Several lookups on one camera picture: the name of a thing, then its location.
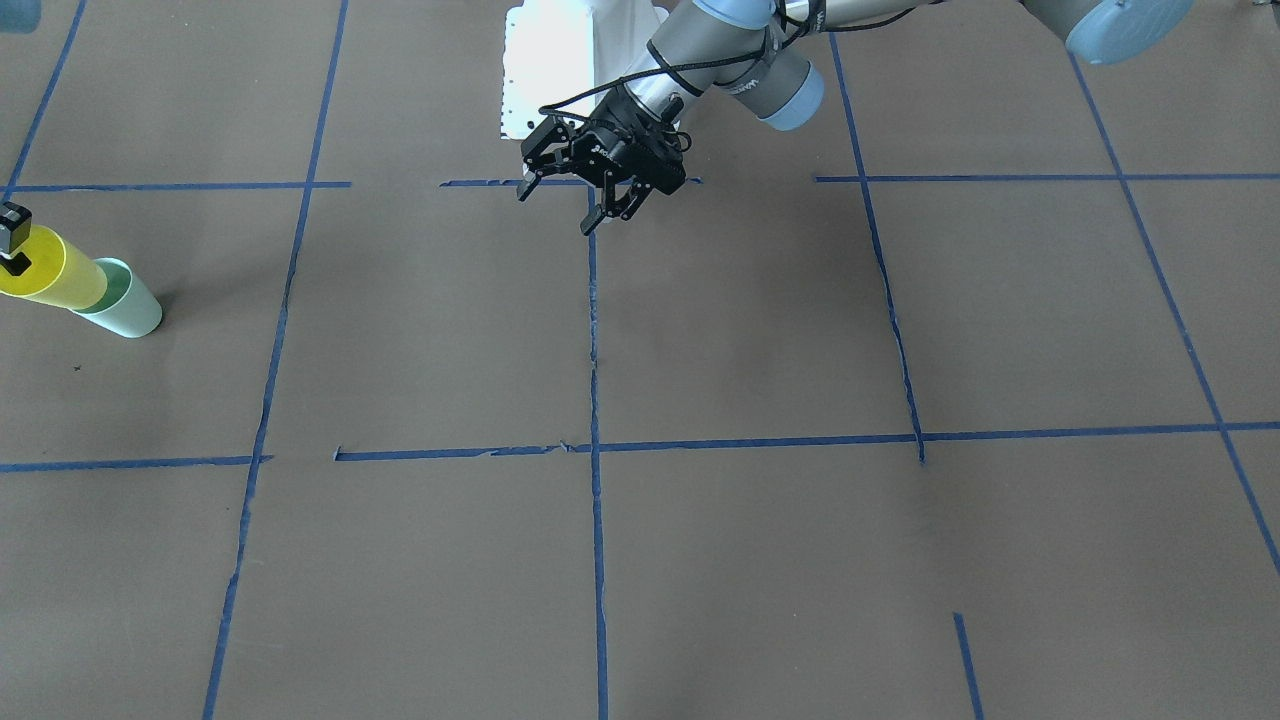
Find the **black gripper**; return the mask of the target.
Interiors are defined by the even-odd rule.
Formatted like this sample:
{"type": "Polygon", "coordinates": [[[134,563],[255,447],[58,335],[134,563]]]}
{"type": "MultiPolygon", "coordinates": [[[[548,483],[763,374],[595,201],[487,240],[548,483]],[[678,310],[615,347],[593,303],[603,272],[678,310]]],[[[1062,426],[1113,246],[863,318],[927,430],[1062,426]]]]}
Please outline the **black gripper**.
{"type": "Polygon", "coordinates": [[[525,202],[548,177],[576,176],[598,187],[580,222],[589,236],[605,220],[630,220],[653,190],[672,195],[686,182],[684,154],[691,146],[675,122],[684,96],[671,94],[653,115],[627,90],[611,90],[589,117],[541,108],[541,122],[521,142],[524,176],[516,199],[525,202]]]}

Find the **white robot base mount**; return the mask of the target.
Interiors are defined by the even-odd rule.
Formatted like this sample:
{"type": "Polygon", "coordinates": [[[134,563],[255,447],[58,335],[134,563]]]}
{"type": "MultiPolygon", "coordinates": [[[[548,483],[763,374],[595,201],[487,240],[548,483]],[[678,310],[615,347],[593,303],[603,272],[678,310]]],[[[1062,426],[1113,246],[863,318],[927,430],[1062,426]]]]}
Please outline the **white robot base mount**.
{"type": "Polygon", "coordinates": [[[524,140],[538,109],[628,73],[669,15],[654,1],[522,1],[506,13],[499,136],[524,140]]]}

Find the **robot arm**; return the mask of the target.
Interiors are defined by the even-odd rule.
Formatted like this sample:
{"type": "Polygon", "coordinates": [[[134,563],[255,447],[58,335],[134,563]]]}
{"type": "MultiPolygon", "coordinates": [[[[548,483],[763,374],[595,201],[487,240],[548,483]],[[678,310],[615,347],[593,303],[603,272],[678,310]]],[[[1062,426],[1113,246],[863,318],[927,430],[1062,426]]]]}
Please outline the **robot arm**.
{"type": "Polygon", "coordinates": [[[622,74],[539,108],[520,145],[527,199],[548,177],[575,176],[600,192],[591,219],[628,219],[653,192],[686,182],[691,147],[680,122],[710,90],[735,97],[777,131],[796,129],[826,94],[794,45],[813,35],[878,29],[914,1],[682,1],[622,74]]]}

